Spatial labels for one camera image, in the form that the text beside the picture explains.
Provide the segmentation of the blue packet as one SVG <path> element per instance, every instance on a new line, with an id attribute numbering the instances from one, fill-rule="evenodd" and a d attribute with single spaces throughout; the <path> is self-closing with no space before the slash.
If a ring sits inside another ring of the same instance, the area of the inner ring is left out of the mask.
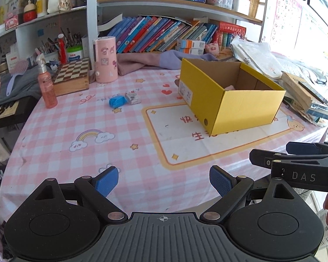
<path id="1" fill-rule="evenodd" d="M 111 97 L 109 100 L 109 106 L 113 109 L 119 108 L 127 104 L 126 97 L 123 95 L 117 95 L 115 97 Z"/>

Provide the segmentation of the pink alphabet wall poster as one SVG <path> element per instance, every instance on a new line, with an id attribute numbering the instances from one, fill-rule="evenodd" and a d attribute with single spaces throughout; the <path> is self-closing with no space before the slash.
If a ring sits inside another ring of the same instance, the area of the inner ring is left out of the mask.
<path id="1" fill-rule="evenodd" d="M 277 0 L 271 41 L 274 47 L 295 46 L 302 6 L 296 0 Z"/>

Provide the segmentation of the small red white box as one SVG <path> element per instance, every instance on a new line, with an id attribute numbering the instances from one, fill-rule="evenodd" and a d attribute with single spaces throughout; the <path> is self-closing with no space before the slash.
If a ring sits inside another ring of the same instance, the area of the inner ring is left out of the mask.
<path id="1" fill-rule="evenodd" d="M 126 92 L 125 98 L 130 105 L 136 105 L 141 103 L 141 99 L 136 91 Z"/>

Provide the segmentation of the white green lid jar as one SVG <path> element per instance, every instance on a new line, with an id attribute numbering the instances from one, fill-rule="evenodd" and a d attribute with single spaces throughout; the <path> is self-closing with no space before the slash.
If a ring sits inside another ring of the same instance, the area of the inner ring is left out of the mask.
<path id="1" fill-rule="evenodd" d="M 81 44 L 78 44 L 76 46 L 68 47 L 66 49 L 67 52 L 67 61 L 74 62 L 77 60 L 81 60 L 84 58 L 83 56 L 83 46 Z"/>

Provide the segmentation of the grey clothes pile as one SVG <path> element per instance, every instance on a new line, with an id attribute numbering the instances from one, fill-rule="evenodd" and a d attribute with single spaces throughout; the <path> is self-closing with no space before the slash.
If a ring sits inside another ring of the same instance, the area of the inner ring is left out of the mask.
<path id="1" fill-rule="evenodd" d="M 20 100 L 25 97 L 33 97 L 37 100 L 42 96 L 38 83 L 38 67 L 27 70 L 22 76 L 15 78 L 13 89 L 9 96 L 6 95 L 7 86 L 12 77 L 5 74 L 0 78 L 0 105 Z"/>

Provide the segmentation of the white tote bags pile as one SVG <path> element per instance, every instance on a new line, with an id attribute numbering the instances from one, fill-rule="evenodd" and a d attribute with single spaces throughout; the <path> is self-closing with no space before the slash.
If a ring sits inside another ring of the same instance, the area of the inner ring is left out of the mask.
<path id="1" fill-rule="evenodd" d="M 281 79 L 283 73 L 301 75 L 296 64 L 272 53 L 267 43 L 254 43 L 235 36 L 230 46 L 237 60 L 271 79 Z"/>

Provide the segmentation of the orange white medicine box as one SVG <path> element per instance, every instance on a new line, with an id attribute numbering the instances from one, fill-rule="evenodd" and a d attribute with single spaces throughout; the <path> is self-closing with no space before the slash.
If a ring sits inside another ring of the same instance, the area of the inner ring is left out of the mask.
<path id="1" fill-rule="evenodd" d="M 200 40 L 178 39 L 177 48 L 205 48 L 206 42 Z"/>
<path id="2" fill-rule="evenodd" d="M 186 53 L 186 54 L 192 54 L 192 55 L 203 55 L 204 49 L 203 48 L 175 48 L 176 51 Z"/>

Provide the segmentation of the red white round jar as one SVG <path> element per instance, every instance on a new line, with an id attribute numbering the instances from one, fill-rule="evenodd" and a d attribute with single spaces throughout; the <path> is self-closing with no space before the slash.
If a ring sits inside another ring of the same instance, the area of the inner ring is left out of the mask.
<path id="1" fill-rule="evenodd" d="M 36 6 L 31 0 L 28 1 L 28 4 L 23 9 L 23 22 L 30 22 L 37 18 Z"/>

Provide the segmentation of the orange white medicine box upper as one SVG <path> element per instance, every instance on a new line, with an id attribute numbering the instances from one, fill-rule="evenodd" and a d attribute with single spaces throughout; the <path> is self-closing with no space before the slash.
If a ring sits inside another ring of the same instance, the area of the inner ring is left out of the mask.
<path id="1" fill-rule="evenodd" d="M 177 48 L 205 48 L 206 42 L 200 40 L 178 39 Z"/>

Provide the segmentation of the stack of old books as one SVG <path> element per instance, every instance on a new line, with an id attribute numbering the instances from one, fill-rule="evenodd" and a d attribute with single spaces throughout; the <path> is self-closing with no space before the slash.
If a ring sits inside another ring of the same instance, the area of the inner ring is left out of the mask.
<path id="1" fill-rule="evenodd" d="M 313 123 L 328 120 L 328 101 L 304 78 L 284 72 L 280 84 L 286 90 L 285 103 L 301 116 Z"/>

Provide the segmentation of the red dictionary book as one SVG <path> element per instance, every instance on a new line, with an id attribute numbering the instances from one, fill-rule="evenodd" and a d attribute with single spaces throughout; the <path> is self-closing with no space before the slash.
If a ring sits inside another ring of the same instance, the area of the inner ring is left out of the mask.
<path id="1" fill-rule="evenodd" d="M 239 36 L 245 36 L 245 34 L 246 34 L 246 28 L 239 26 L 237 24 L 232 24 L 232 23 L 223 22 L 223 21 L 217 21 L 217 22 L 215 22 L 215 24 L 218 27 L 218 30 L 222 31 L 224 33 L 237 34 Z"/>

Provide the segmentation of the white shelf unit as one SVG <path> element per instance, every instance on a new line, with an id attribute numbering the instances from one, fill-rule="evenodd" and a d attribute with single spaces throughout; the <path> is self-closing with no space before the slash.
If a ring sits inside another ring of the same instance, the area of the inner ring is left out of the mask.
<path id="1" fill-rule="evenodd" d="M 118 15 L 163 16 L 187 21 L 207 18 L 209 21 L 246 22 L 256 27 L 257 42 L 262 40 L 265 23 L 264 20 L 257 20 L 236 11 L 187 0 L 87 0 L 83 7 L 36 18 L 1 34 L 0 58 L 13 43 L 17 44 L 16 50 L 20 57 L 29 57 L 41 46 L 42 41 L 55 39 L 68 28 L 74 33 L 87 36 L 89 54 L 93 56 L 93 40 L 100 34 L 98 25 Z"/>

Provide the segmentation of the red tassel ornament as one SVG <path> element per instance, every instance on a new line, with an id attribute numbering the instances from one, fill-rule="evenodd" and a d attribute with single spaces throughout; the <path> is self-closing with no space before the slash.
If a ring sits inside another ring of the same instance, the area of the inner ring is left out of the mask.
<path id="1" fill-rule="evenodd" d="M 64 41 L 64 34 L 60 33 L 58 35 L 58 44 L 60 48 L 60 62 L 62 65 L 67 63 L 67 53 L 66 53 L 66 44 Z"/>

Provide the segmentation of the pink checked tablecloth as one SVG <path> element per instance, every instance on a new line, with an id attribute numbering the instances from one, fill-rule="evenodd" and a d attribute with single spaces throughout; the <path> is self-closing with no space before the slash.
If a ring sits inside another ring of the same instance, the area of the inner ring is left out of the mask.
<path id="1" fill-rule="evenodd" d="M 11 153 L 0 187 L 4 220 L 45 179 L 70 183 L 110 166 L 119 182 L 109 199 L 126 212 L 176 212 L 218 197 L 208 172 L 259 179 L 269 170 L 249 161 L 253 148 L 283 152 L 289 141 L 318 142 L 318 127 L 282 107 L 270 125 L 209 135 L 178 94 L 177 70 L 138 70 L 109 84 L 39 101 Z M 111 97 L 136 91 L 140 104 L 113 109 Z"/>

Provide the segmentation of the yellow cardboard box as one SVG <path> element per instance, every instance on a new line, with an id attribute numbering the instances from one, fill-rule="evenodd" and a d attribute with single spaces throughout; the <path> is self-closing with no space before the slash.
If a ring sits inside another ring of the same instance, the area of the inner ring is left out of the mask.
<path id="1" fill-rule="evenodd" d="M 234 91 L 225 91 L 233 85 Z M 242 62 L 183 59 L 178 92 L 210 135 L 272 123 L 285 90 Z"/>

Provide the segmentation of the pink spray bottle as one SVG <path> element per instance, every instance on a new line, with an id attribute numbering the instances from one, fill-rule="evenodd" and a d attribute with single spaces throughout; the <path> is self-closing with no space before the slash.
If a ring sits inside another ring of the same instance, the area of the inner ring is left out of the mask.
<path id="1" fill-rule="evenodd" d="M 37 56 L 36 63 L 38 65 L 38 83 L 41 90 L 42 98 L 47 109 L 57 106 L 58 101 L 54 91 L 51 74 L 47 70 L 45 56 L 41 53 Z"/>

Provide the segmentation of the orange white medicine box lower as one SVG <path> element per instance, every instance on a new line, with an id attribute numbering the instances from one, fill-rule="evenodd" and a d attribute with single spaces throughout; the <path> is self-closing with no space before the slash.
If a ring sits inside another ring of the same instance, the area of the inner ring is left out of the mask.
<path id="1" fill-rule="evenodd" d="M 186 54 L 192 54 L 192 55 L 203 55 L 204 49 L 203 48 L 175 48 L 176 51 L 186 53 Z"/>

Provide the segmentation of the lilac hair brush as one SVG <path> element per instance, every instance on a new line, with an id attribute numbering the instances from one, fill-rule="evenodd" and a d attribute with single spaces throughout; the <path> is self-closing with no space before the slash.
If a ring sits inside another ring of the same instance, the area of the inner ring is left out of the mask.
<path id="1" fill-rule="evenodd" d="M 7 84 L 7 88 L 6 88 L 6 96 L 8 97 L 13 89 L 14 83 L 15 83 L 15 79 L 18 76 L 22 76 L 24 75 L 24 73 L 27 71 L 28 69 L 28 61 L 27 60 L 21 60 L 19 62 L 17 62 L 17 64 L 15 65 L 15 67 L 13 68 L 13 72 L 11 73 L 11 78 L 10 81 Z"/>

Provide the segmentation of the pink purple cloth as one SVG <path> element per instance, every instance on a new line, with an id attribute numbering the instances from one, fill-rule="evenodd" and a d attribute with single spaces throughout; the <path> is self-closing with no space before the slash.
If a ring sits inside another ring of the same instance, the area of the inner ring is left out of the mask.
<path id="1" fill-rule="evenodd" d="M 181 68 L 182 59 L 218 60 L 210 53 L 194 55 L 177 50 L 169 50 L 163 53 L 120 53 L 117 54 L 118 74 L 120 76 L 125 76 L 126 74 L 135 72 L 144 67 L 179 70 Z"/>

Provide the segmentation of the wooden chess board box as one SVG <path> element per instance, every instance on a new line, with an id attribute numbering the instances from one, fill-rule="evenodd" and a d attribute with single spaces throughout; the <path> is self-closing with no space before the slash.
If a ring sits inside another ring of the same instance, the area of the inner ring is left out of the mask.
<path id="1" fill-rule="evenodd" d="M 89 89 L 89 58 L 64 64 L 53 79 L 56 96 L 85 91 Z"/>

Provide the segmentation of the pink pig plush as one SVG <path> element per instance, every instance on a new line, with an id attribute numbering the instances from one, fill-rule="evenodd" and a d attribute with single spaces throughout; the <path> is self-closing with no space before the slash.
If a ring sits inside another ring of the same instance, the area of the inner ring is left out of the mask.
<path id="1" fill-rule="evenodd" d="M 220 54 L 220 48 L 218 43 L 210 43 L 205 45 L 205 53 L 218 56 Z"/>

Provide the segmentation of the pink sticker cylinder humidifier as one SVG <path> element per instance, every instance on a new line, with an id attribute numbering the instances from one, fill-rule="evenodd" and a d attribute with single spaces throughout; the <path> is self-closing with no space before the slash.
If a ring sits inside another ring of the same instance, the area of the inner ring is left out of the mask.
<path id="1" fill-rule="evenodd" d="M 118 78 L 116 39 L 99 37 L 93 41 L 95 78 L 98 83 L 111 83 Z"/>

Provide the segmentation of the row of colourful books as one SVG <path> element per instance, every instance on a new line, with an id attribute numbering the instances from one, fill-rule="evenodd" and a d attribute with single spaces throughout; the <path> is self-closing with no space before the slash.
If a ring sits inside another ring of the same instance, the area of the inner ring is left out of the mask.
<path id="1" fill-rule="evenodd" d="M 210 44 L 217 26 L 165 16 L 124 17 L 107 36 L 116 39 L 117 53 L 151 53 L 174 50 L 178 39 Z"/>

